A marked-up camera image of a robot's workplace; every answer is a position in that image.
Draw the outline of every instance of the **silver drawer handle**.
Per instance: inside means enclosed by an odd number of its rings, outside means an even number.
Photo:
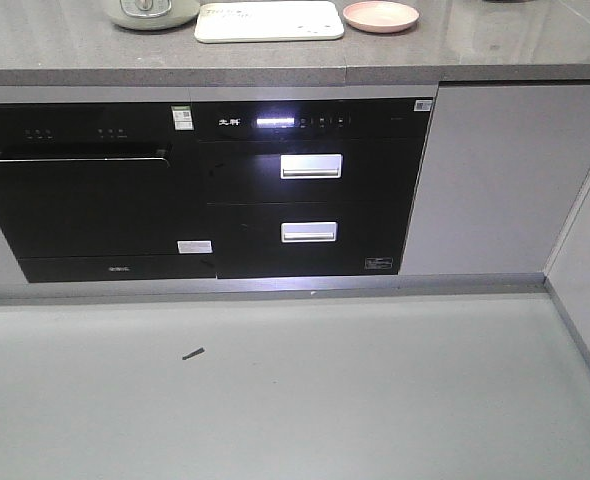
[[[282,243],[335,242],[337,222],[282,223]]]
[[[339,170],[336,168],[332,170],[283,170],[282,172],[282,178],[339,178]]]
[[[289,179],[341,178],[343,157],[340,153],[281,155],[280,177]]]

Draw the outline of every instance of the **pink plate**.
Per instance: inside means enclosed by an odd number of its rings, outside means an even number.
[[[349,25],[374,33],[401,32],[415,25],[419,18],[419,12],[413,7],[384,1],[354,3],[343,13]]]

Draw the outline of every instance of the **control panel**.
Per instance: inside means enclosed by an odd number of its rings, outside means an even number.
[[[430,109],[418,108],[422,101],[199,103],[193,113],[197,136],[206,141],[399,138],[424,135]]]

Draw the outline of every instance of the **white label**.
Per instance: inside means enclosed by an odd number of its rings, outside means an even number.
[[[181,254],[213,253],[213,245],[210,240],[179,240],[177,251]]]
[[[430,112],[433,108],[432,100],[415,100],[416,112]]]
[[[175,122],[175,130],[193,130],[193,114],[191,107],[188,105],[173,106],[173,122]]]

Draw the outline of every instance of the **rice cooker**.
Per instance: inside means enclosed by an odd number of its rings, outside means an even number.
[[[104,0],[113,23],[133,30],[162,30],[188,22],[199,13],[198,0]]]

